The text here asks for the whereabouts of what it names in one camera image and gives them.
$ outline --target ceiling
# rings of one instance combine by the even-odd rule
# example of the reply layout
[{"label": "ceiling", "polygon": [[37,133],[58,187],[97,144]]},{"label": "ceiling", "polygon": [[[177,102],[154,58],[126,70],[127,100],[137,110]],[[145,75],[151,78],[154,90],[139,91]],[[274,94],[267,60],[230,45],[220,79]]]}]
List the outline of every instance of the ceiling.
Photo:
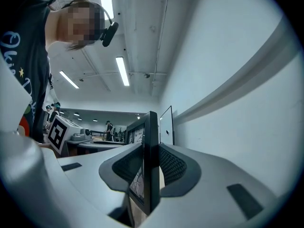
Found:
[{"label": "ceiling", "polygon": [[[71,0],[57,0],[54,6],[59,9],[69,1]],[[61,70],[79,86],[79,100],[108,97],[109,94],[117,97],[159,97],[162,93],[194,0],[112,1],[113,21],[119,23],[119,29],[110,46],[105,48],[102,42],[98,41],[94,45],[72,52],[66,51],[66,44],[63,43],[50,47],[51,72],[59,100],[75,100],[76,90],[59,74]],[[116,57],[124,57],[130,86],[123,85]]]},{"label": "ceiling", "polygon": [[113,125],[128,126],[137,120],[137,116],[144,114],[132,114],[123,112],[103,112],[103,111],[87,111],[77,109],[60,109],[63,117],[70,120],[76,120],[81,117],[83,122],[93,122],[93,119],[97,119],[99,123],[105,124],[106,121],[111,121]]}]

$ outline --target black mesh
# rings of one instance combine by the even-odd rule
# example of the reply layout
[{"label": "black mesh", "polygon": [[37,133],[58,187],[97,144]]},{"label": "black mesh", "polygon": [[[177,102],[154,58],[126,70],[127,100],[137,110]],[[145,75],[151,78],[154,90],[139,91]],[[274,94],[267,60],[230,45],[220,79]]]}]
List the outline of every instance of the black mesh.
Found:
[{"label": "black mesh", "polygon": [[112,170],[116,173],[116,175],[131,184],[139,168],[142,166],[142,162],[143,148],[137,148],[135,151],[115,162],[112,166]]},{"label": "black mesh", "polygon": [[159,148],[160,167],[165,179],[165,185],[181,178],[187,169],[187,164],[162,147]]}]

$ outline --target yellow star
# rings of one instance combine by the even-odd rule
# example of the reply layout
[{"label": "yellow star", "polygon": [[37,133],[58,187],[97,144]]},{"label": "yellow star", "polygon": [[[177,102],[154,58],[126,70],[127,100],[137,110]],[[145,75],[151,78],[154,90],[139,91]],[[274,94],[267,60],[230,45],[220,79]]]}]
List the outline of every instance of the yellow star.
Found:
[{"label": "yellow star", "polygon": [[19,73],[20,73],[20,77],[23,77],[23,68],[20,68],[20,71],[19,71]]}]

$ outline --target white box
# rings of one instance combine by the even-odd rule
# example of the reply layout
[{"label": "white box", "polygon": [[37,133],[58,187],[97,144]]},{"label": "white box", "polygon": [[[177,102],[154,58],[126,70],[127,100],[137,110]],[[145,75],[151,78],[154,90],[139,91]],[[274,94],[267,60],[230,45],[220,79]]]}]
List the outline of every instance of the white box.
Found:
[{"label": "white box", "polygon": [[81,129],[82,127],[74,122],[56,115],[51,124],[47,139],[54,150],[61,154],[65,141],[70,140],[71,136],[75,133],[80,133]]}]

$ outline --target black monitor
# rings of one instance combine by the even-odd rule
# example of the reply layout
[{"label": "black monitor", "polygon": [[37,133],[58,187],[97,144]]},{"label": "black monitor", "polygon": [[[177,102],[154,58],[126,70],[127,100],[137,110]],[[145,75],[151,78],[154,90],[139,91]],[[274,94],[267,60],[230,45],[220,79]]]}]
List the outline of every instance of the black monitor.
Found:
[{"label": "black monitor", "polygon": [[130,197],[149,215],[160,201],[157,114],[149,112],[127,126],[125,143],[142,143],[143,163],[130,185]]},{"label": "black monitor", "polygon": [[160,117],[160,142],[175,145],[171,105]]}]

